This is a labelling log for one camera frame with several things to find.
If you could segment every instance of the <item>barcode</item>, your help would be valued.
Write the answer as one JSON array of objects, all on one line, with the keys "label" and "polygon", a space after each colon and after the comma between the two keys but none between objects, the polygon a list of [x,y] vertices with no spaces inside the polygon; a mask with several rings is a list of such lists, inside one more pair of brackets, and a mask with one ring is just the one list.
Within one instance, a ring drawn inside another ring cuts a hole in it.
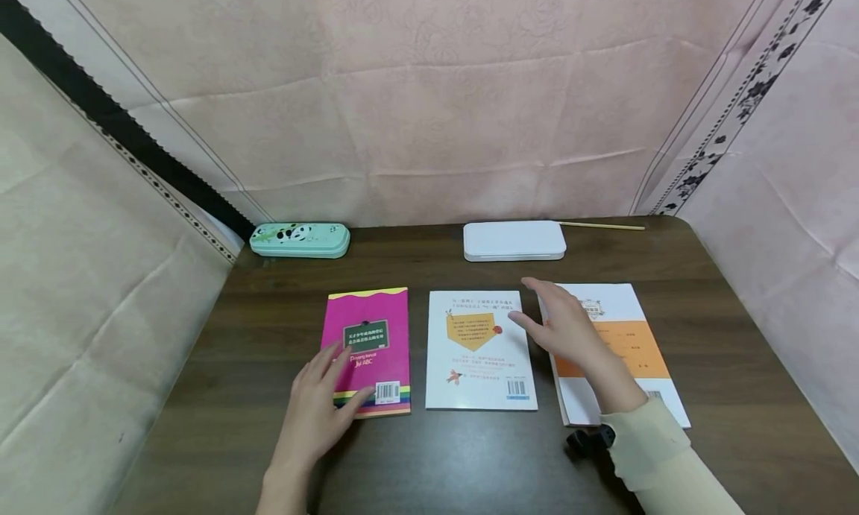
[{"label": "barcode", "polygon": [[531,399],[525,390],[525,381],[508,379],[507,399]]},{"label": "barcode", "polygon": [[377,383],[377,405],[400,402],[400,381]]}]

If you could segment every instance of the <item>panda illustration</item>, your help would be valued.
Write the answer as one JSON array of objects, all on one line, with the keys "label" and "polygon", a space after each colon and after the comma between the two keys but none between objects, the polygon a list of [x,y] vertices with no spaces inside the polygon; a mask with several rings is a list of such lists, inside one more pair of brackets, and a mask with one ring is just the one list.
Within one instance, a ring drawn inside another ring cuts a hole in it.
[{"label": "panda illustration", "polygon": [[277,231],[277,238],[281,243],[284,241],[304,241],[310,234],[311,227],[298,224],[290,225],[289,228],[281,228]]}]

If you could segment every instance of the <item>book cover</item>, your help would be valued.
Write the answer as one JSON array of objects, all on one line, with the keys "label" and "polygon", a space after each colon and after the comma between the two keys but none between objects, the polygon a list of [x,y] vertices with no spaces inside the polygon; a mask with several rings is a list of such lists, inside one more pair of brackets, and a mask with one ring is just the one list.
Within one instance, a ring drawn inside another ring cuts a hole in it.
[{"label": "book cover", "polygon": [[375,386],[356,418],[412,412],[407,288],[329,295],[322,347],[333,341],[352,346],[350,364],[334,389],[335,405],[342,407],[363,387]]},{"label": "book cover", "polygon": [[537,410],[519,291],[431,291],[427,408]]},{"label": "book cover", "polygon": [[[639,386],[650,397],[665,402],[680,426],[689,417],[668,374],[656,339],[644,317],[632,284],[558,284],[582,303],[603,341],[626,363]],[[547,312],[539,305],[546,322]],[[555,389],[566,426],[597,426],[600,406],[584,373],[563,358],[552,357]]]}]

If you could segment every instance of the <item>dark brown table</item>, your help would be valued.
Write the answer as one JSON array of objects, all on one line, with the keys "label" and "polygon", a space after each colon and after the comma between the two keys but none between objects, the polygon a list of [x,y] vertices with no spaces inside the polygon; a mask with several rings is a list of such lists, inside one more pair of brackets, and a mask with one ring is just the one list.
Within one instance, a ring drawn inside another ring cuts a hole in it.
[{"label": "dark brown table", "polygon": [[323,460],[320,514],[618,514],[637,511],[607,460],[564,450],[549,359],[530,342],[538,412],[424,409],[435,289],[519,289],[520,277],[632,282],[686,406],[702,459],[750,514],[847,514],[859,478],[693,231],[567,228],[556,262],[469,263],[462,227],[353,231],[340,260],[245,249],[113,506],[115,514],[252,514],[289,401],[334,291],[409,288],[412,415],[362,420]]}]

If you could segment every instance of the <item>sleeve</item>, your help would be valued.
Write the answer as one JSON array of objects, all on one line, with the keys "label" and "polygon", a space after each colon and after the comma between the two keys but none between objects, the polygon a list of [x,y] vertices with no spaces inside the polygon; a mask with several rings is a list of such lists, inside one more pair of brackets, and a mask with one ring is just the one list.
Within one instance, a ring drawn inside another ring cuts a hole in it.
[{"label": "sleeve", "polygon": [[629,413],[604,414],[602,422],[615,433],[608,450],[615,473],[646,513],[743,513],[662,401],[651,399]]}]

